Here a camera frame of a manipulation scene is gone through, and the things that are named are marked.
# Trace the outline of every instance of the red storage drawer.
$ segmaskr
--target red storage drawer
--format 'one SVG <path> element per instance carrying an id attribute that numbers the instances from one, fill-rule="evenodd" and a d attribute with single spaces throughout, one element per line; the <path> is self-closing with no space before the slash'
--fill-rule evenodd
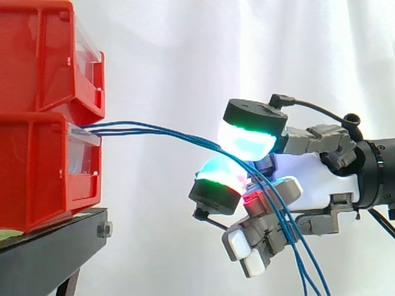
<path id="1" fill-rule="evenodd" d="M 100 202 L 101 139 L 59 113 L 0 113 L 0 229 L 30 232 Z"/>
<path id="2" fill-rule="evenodd" d="M 0 112 L 104 118 L 104 55 L 68 1 L 0 0 Z"/>

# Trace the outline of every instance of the white fingertip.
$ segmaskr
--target white fingertip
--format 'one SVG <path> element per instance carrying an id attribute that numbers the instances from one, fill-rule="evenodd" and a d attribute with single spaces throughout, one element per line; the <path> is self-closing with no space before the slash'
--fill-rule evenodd
<path id="1" fill-rule="evenodd" d="M 228 242 L 237 260 L 247 258 L 251 254 L 251 247 L 242 230 L 231 232 L 228 236 Z"/>
<path id="2" fill-rule="evenodd" d="M 251 254 L 244 259 L 244 264 L 250 277 L 262 274 L 266 267 L 257 249 L 253 249 Z"/>

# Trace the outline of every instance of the blue wire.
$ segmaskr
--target blue wire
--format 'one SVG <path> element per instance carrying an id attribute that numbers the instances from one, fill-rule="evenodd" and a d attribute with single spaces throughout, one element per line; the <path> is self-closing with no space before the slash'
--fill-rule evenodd
<path id="1" fill-rule="evenodd" d="M 137 122 L 135 122 L 135 121 L 120 121 L 120 122 L 118 122 L 117 124 L 118 124 L 118 125 L 124 125 L 124 124 L 132 124 L 132 123 L 133 123 L 134 125 L 139 124 L 139 123 L 137 123 Z M 94 125 L 94 126 L 87 126 L 87 127 L 85 127 L 85 128 L 94 128 L 94 127 L 109 126 L 109 125 L 113 125 L 113 123 L 98 124 L 98 125 Z M 152 125 L 147 125 L 147 124 L 145 124 L 145 123 L 143 123 L 142 125 L 143 125 L 143 126 L 149 126 L 149 127 L 152 126 Z M 168 134 L 168 135 L 170 135 L 170 136 L 175 136 L 176 138 L 180 138 L 180 139 L 183 139 L 183 140 L 185 140 L 185 141 L 192 142 L 193 144 L 197 144 L 197 145 L 199 145 L 199 146 L 203 146 L 203 147 L 206 147 L 206 148 L 208 148 L 208 149 L 215 150 L 215 151 L 220 152 L 220 153 L 222 153 L 222 154 L 225 154 L 225 155 L 228 156 L 229 158 L 233 159 L 234 161 L 236 161 L 238 164 L 240 164 L 240 165 L 241 165 L 245 170 L 247 170 L 248 172 L 250 172 L 250 170 L 252 170 L 255 174 L 257 174 L 258 176 L 260 176 L 260 177 L 267 183 L 268 187 L 271 188 L 271 190 L 276 194 L 277 199 L 280 201 L 280 203 L 281 203 L 282 206 L 284 207 L 285 203 L 283 202 L 282 198 L 281 198 L 280 195 L 276 192 L 276 190 L 274 189 L 274 187 L 271 186 L 270 181 L 267 180 L 267 179 L 265 178 L 264 175 L 262 175 L 262 174 L 261 174 L 259 171 L 257 171 L 255 168 L 252 168 L 252 167 L 250 167 L 250 166 L 246 167 L 246 166 L 245 166 L 245 163 L 242 162 L 240 159 L 236 158 L 234 155 L 228 154 L 227 152 L 222 151 L 220 148 L 218 149 L 218 145 L 217 145 L 216 143 L 213 143 L 213 142 L 211 142 L 211 141 L 205 141 L 205 139 L 200 138 L 200 137 L 195 137 L 195 136 L 192 136 L 192 137 L 191 137 L 190 135 L 183 134 L 183 133 L 179 133 L 179 132 L 177 132 L 177 131 L 173 131 L 173 130 L 170 130 L 170 129 L 166 129 L 166 128 L 160 128 L 160 129 L 161 129 L 163 132 L 160 132 L 160 131 L 153 131 L 153 130 L 151 130 L 151 129 L 128 129 L 128 130 L 131 130 L 131 132 L 125 132 L 125 133 L 105 133 L 105 134 L 103 134 L 103 136 L 123 136 L 123 135 L 128 135 L 128 134 L 143 134 L 143 133 Z M 283 230 L 284 230 L 284 232 L 285 232 L 285 234 L 286 234 L 287 239 L 290 241 L 290 244 L 291 244 L 291 246 L 293 247 L 294 251 L 297 252 L 296 247 L 294 246 L 294 243 L 292 243 L 292 236 L 291 236 L 291 234 L 290 234 L 290 230 L 289 230 L 289 228 L 288 228 L 288 224 L 287 224 L 287 223 L 284 223 L 284 222 L 282 221 L 281 217 L 279 216 L 280 213 L 278 212 L 276 205 L 275 205 L 274 202 L 272 201 L 272 198 L 271 198 L 270 194 L 268 194 L 268 192 L 266 191 L 266 189 L 265 189 L 260 183 L 258 183 L 258 184 L 259 184 L 259 186 L 261 187 L 261 189 L 266 193 L 266 195 L 269 197 L 269 202 L 271 203 L 271 206 L 273 207 L 273 209 L 274 209 L 274 211 L 276 212 L 276 214 L 278 214 L 277 216 L 279 217 L 279 221 L 280 221 L 281 227 L 283 228 Z M 298 226 L 297 226 L 296 223 L 294 222 L 293 217 L 290 215 L 290 213 L 289 213 L 288 208 L 286 207 L 286 205 L 285 205 L 284 208 L 286 209 L 285 212 L 286 212 L 286 214 L 288 215 L 288 217 L 290 217 L 289 219 L 291 220 L 291 223 L 292 223 L 293 226 L 295 227 L 296 232 L 298 232 L 298 236 L 299 236 L 300 238 L 303 238 L 303 236 L 302 236 L 302 234 L 301 234 L 301 232 L 300 232 Z M 312 252 L 311 252 L 309 246 L 307 245 L 307 242 L 306 242 L 306 241 L 304 241 L 304 242 L 305 242 L 305 244 L 304 244 L 305 247 L 307 246 L 307 247 L 306 247 L 307 252 L 309 253 L 310 257 L 312 257 L 313 263 L 315 263 L 316 268 L 318 267 L 318 270 L 317 270 L 317 271 L 318 271 L 318 274 L 321 274 L 321 275 L 322 275 L 322 273 L 320 273 L 320 268 L 319 268 L 319 266 L 318 266 L 318 263 L 317 263 L 317 261 L 315 260 L 314 255 L 312 254 Z M 323 277 L 323 275 L 322 275 L 321 278 L 323 278 L 323 285 L 324 285 L 324 288 L 325 288 L 325 290 L 326 290 L 327 295 L 330 295 L 330 292 L 328 293 L 329 289 L 328 289 L 327 287 L 325 287 L 325 286 L 326 286 L 326 282 L 325 282 L 325 278 Z"/>
<path id="2" fill-rule="evenodd" d="M 212 144 L 213 146 L 221 149 L 221 147 L 217 143 L 215 143 L 213 141 L 210 141 L 210 140 L 198 137 L 198 136 L 194 136 L 192 134 L 184 134 L 184 133 L 181 133 L 179 131 L 174 131 L 172 129 L 163 128 L 163 127 L 157 126 L 157 125 L 149 125 L 147 123 L 142 123 L 142 122 L 138 122 L 138 121 L 112 121 L 112 122 L 106 122 L 106 123 L 97 123 L 95 125 L 81 126 L 81 128 L 104 128 L 104 127 L 107 127 L 107 126 L 118 126 L 118 125 L 138 125 L 138 126 L 144 126 L 146 128 L 151 128 L 151 129 L 154 128 L 154 129 L 160 130 L 160 131 L 167 131 L 167 132 L 170 132 L 170 133 L 177 133 L 177 134 L 181 134 L 183 136 L 188 136 L 188 137 L 194 138 L 194 139 L 196 139 L 198 141 L 208 142 L 208 143 Z"/>
<path id="3" fill-rule="evenodd" d="M 185 141 L 192 142 L 193 144 L 197 144 L 197 145 L 199 145 L 199 146 L 206 147 L 206 148 L 211 149 L 211 150 L 216 150 L 217 152 L 220 152 L 220 153 L 222 153 L 222 154 L 224 154 L 224 155 L 227 155 L 227 156 L 229 156 L 229 158 L 232 158 L 234 161 L 238 162 L 238 163 L 239 163 L 245 170 L 247 170 L 251 175 L 253 175 L 253 174 L 251 173 L 251 171 L 253 171 L 255 174 L 257 174 L 258 176 L 260 176 L 260 177 L 265 181 L 265 183 L 267 184 L 267 186 L 275 193 L 277 199 L 280 201 L 281 205 L 282 205 L 283 208 L 285 209 L 285 212 L 286 212 L 286 214 L 287 214 L 289 220 L 291 221 L 291 223 L 292 223 L 293 226 L 295 227 L 295 230 L 296 230 L 298 236 L 301 238 L 301 241 L 303 242 L 303 244 L 304 244 L 304 246 L 305 246 L 305 248 L 306 248 L 306 250 L 307 250 L 307 253 L 308 253 L 309 256 L 311 257 L 311 259 L 312 259 L 312 261 L 313 261 L 313 263 L 314 263 L 314 265 L 315 265 L 315 267 L 316 267 L 316 269 L 317 269 L 317 272 L 318 272 L 318 274 L 319 274 L 319 276 L 320 276 L 320 279 L 321 279 L 322 282 L 323 282 L 323 286 L 324 286 L 324 288 L 325 288 L 325 291 L 326 291 L 327 295 L 330 296 L 329 288 L 327 287 L 325 278 L 323 277 L 323 274 L 322 274 L 322 272 L 321 272 L 321 270 L 320 270 L 320 268 L 319 268 L 319 265 L 318 265 L 316 259 L 314 258 L 314 255 L 312 254 L 311 249 L 310 249 L 309 246 L 307 245 L 306 240 L 304 240 L 303 235 L 301 234 L 301 232 L 300 232 L 300 230 L 299 230 L 297 224 L 296 224 L 295 221 L 293 220 L 293 217 L 291 216 L 290 212 L 288 211 L 288 208 L 286 207 L 286 205 L 285 205 L 284 201 L 282 200 L 281 196 L 277 193 L 277 191 L 275 190 L 275 188 L 271 185 L 270 181 L 267 180 L 267 178 L 266 178 L 264 175 L 262 175 L 259 171 L 257 171 L 255 168 L 253 168 L 253 167 L 251 167 L 251 166 L 249 166 L 249 165 L 246 166 L 246 164 L 245 164 L 244 162 L 242 162 L 240 159 L 234 157 L 233 155 L 230 155 L 230 154 L 226 153 L 225 151 L 223 151 L 223 150 L 219 147 L 218 144 L 216 144 L 216 143 L 214 143 L 214 142 L 212 142 L 212 141 L 208 141 L 208 140 L 205 140 L 205 139 L 203 139 L 203 138 L 196 137 L 196 136 L 191 136 L 191 135 L 179 133 L 179 132 L 173 131 L 173 130 L 171 130 L 171 129 L 161 128 L 161 127 L 159 127 L 159 126 L 147 125 L 147 124 L 145 124 L 145 123 L 138 123 L 138 122 L 135 122 L 135 121 L 118 121 L 118 122 L 115 122 L 115 123 L 103 123 L 103 124 L 98 124 L 98 125 L 86 126 L 85 128 L 96 128 L 96 127 L 113 126 L 113 125 L 141 125 L 141 126 L 146 126 L 146 127 L 149 127 L 149 128 L 156 128 L 156 129 L 158 129 L 158 130 L 160 130 L 160 131 L 154 131 L 154 130 L 151 130 L 151 129 L 122 129 L 122 130 L 129 130 L 130 132 L 124 132 L 124 133 L 100 133 L 100 132 L 107 132 L 107 131 L 108 131 L 108 132 L 110 132 L 110 131 L 116 131 L 116 129 L 107 129 L 107 130 L 106 130 L 106 129 L 99 129 L 99 130 L 94 130 L 94 131 L 92 131 L 92 132 L 93 132 L 93 133 L 96 133 L 97 135 L 100 135 L 100 136 L 123 136 L 123 135 L 128 135 L 128 134 L 146 134 L 146 133 L 151 133 L 151 134 L 168 134 L 168 135 L 170 135 L 170 136 L 175 136 L 176 138 L 180 138 L 180 139 L 183 139 L 183 140 L 185 140 Z M 276 207 L 275 203 L 271 200 L 272 198 L 271 198 L 270 194 L 267 193 L 267 191 L 265 190 L 265 188 L 264 188 L 260 183 L 258 183 L 258 184 L 259 184 L 259 186 L 261 187 L 261 189 L 262 189 L 262 190 L 267 194 L 267 196 L 269 197 L 269 201 L 270 201 L 270 203 L 271 203 L 271 206 L 273 207 L 273 209 L 274 209 L 274 211 L 276 212 L 276 214 L 280 214 L 280 213 L 278 212 L 278 210 L 277 210 L 277 207 Z M 315 288 L 314 284 L 312 283 L 311 278 L 310 278 L 310 277 L 308 276 L 308 274 L 306 273 L 306 269 L 304 268 L 304 266 L 301 265 L 301 258 L 300 258 L 299 253 L 297 252 L 296 246 L 294 245 L 293 237 L 292 237 L 291 234 L 290 234 L 290 230 L 289 230 L 289 228 L 288 228 L 288 224 L 287 224 L 287 223 L 284 223 L 283 219 L 282 219 L 279 215 L 278 215 L 278 217 L 279 217 L 279 221 L 280 221 L 281 227 L 283 228 L 283 230 L 284 230 L 284 232 L 285 232 L 285 234 L 286 234 L 287 239 L 289 240 L 289 242 L 290 242 L 291 246 L 293 247 L 294 251 L 296 251 L 296 254 L 295 254 L 295 255 L 297 256 L 297 263 L 298 263 L 299 272 L 300 272 L 300 270 L 302 270 L 303 273 L 306 274 L 307 280 L 309 281 L 309 284 L 312 285 L 314 291 L 317 293 L 317 295 L 319 295 L 319 292 L 318 292 L 318 290 Z"/>
<path id="4" fill-rule="evenodd" d="M 174 134 L 174 133 L 170 133 L 170 132 L 168 132 L 168 131 L 156 131 L 156 130 L 152 130 L 152 129 L 138 129 L 138 128 L 133 128 L 133 129 L 123 129 L 123 131 L 124 131 L 124 130 L 129 130 L 129 132 L 109 133 L 109 132 L 113 132 L 113 131 L 117 131 L 117 130 L 118 130 L 118 129 L 96 129 L 96 130 L 93 130 L 92 133 L 97 134 L 98 136 L 126 136 L 126 135 L 131 135 L 131 134 L 132 134 L 132 135 L 133 135 L 133 134 L 166 134 L 166 135 L 169 135 L 169 136 L 175 136 L 175 137 L 177 137 L 177 138 L 184 139 L 185 141 L 192 142 L 193 144 L 200 145 L 200 143 L 196 143 L 195 140 L 191 141 L 191 140 L 189 140 L 189 139 L 185 139 L 184 137 L 185 137 L 186 135 L 184 135 L 184 134 L 183 134 L 182 136 L 179 136 L 179 135 L 177 135 L 177 133 Z M 212 150 L 216 150 L 217 152 L 220 152 L 220 153 L 223 153 L 223 154 L 224 154 L 224 151 L 217 150 L 216 147 L 206 147 L 206 148 L 209 148 L 209 149 L 212 149 Z M 244 169 L 247 170 L 247 171 L 252 175 L 251 167 L 244 167 Z M 262 186 L 260 183 L 258 183 L 258 184 L 259 184 L 259 186 L 261 187 L 261 189 L 265 191 L 266 195 L 270 198 L 270 195 L 269 195 L 268 192 L 263 188 L 263 186 Z M 282 213 L 280 213 L 280 212 L 279 212 L 279 214 L 281 215 L 280 218 L 279 218 L 281 227 L 283 227 L 283 229 L 285 230 L 285 234 L 286 234 L 287 240 L 288 240 L 289 243 L 291 244 L 291 246 L 292 246 L 292 248 L 293 248 L 293 251 L 294 251 L 294 253 L 295 253 L 295 256 L 296 256 L 297 267 L 298 267 L 299 273 L 301 274 L 302 285 L 303 285 L 303 289 L 304 289 L 304 295 L 307 295 L 307 287 L 306 287 L 306 281 L 305 281 L 305 277 L 306 277 L 307 280 L 308 280 L 308 282 L 309 282 L 309 284 L 312 286 L 313 290 L 316 292 L 316 294 L 317 294 L 318 296 L 321 296 L 320 292 L 318 291 L 317 287 L 315 286 L 314 282 L 311 280 L 310 276 L 308 275 L 306 269 L 305 269 L 304 266 L 303 266 L 303 262 L 302 262 L 302 260 L 301 260 L 301 256 L 300 256 L 300 254 L 299 254 L 299 252 L 298 252 L 298 250 L 297 250 L 297 248 L 296 248 L 295 241 L 294 241 L 294 239 L 293 239 L 293 235 L 290 233 L 288 224 L 287 224 L 287 223 L 284 223 L 284 222 L 282 221 L 282 220 L 285 219 L 284 216 L 283 216 Z"/>

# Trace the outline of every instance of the white backdrop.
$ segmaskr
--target white backdrop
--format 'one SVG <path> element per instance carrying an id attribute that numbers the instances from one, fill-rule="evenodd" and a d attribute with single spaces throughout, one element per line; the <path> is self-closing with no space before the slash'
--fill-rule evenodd
<path id="1" fill-rule="evenodd" d="M 285 93 L 358 113 L 368 138 L 395 138 L 392 0 L 74 2 L 106 53 L 107 121 L 215 140 L 228 99 Z M 293 126 L 331 123 L 300 107 L 287 112 Z M 77 295 L 302 295 L 289 248 L 265 274 L 245 279 L 221 231 L 192 219 L 187 196 L 210 156 L 158 136 L 105 140 L 101 205 L 114 236 L 83 267 Z M 395 295 L 395 241 L 368 214 L 308 241 L 333 295 Z"/>

